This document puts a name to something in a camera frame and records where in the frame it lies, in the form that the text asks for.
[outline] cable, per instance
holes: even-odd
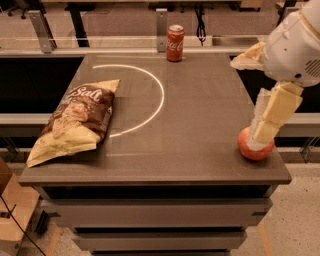
[[[197,37],[199,38],[201,45],[203,46],[203,42],[206,41],[207,36],[206,28],[202,20],[203,3],[196,4],[194,9],[198,18]]]
[[[4,201],[2,195],[0,195],[0,198],[4,204],[4,206],[6,207],[10,217],[14,220],[14,222],[17,224],[17,226],[19,227],[19,229],[23,232],[23,234],[30,240],[31,243],[33,243],[33,245],[42,253],[42,255],[46,256],[46,254],[41,250],[41,248],[35,243],[33,242],[33,240],[30,238],[30,236],[23,230],[23,228],[20,226],[20,224],[18,223],[18,221],[15,219],[15,217],[13,217],[7,203]]]

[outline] white curved line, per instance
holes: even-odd
[[[160,105],[158,106],[157,110],[147,120],[145,120],[141,124],[139,124],[137,126],[134,126],[132,128],[129,128],[129,129],[125,130],[125,131],[122,131],[122,132],[119,132],[119,133],[115,133],[115,134],[111,134],[109,136],[109,137],[117,137],[117,136],[120,136],[122,134],[129,133],[129,132],[132,132],[132,131],[135,131],[135,130],[141,128],[142,126],[144,126],[147,123],[149,123],[160,112],[160,110],[161,110],[161,108],[163,106],[163,103],[164,103],[164,89],[163,89],[162,83],[160,82],[160,80],[157,77],[155,77],[152,73],[150,73],[149,71],[147,71],[145,69],[142,69],[142,68],[138,68],[138,67],[130,66],[130,65],[122,65],[122,64],[106,64],[106,65],[93,66],[94,69],[97,69],[97,68],[109,68],[109,67],[131,68],[131,69],[135,69],[135,70],[141,71],[141,72],[151,76],[157,82],[157,84],[159,85],[159,88],[161,90],[161,101],[160,101]]]

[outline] chip bag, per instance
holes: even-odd
[[[119,82],[86,83],[66,93],[31,149],[27,166],[96,149],[107,132]]]

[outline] drawer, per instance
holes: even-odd
[[[244,231],[239,232],[193,232],[192,230],[154,231],[134,230],[112,233],[78,234],[74,242],[86,251],[196,251],[237,249],[246,238]]]
[[[245,200],[54,200],[43,209],[59,226],[216,227],[257,225],[270,199]]]
[[[261,8],[264,0],[242,0],[241,8]]]
[[[101,253],[97,252],[93,253],[92,255],[99,255],[99,256],[231,256],[230,252],[228,251],[221,251],[221,250],[213,250],[213,251],[193,251],[193,252],[179,252],[179,251],[163,251],[163,252],[126,252],[123,253],[112,253],[106,252]]]

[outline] coca-cola can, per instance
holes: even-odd
[[[167,31],[167,60],[182,60],[184,29],[181,25],[171,25]]]

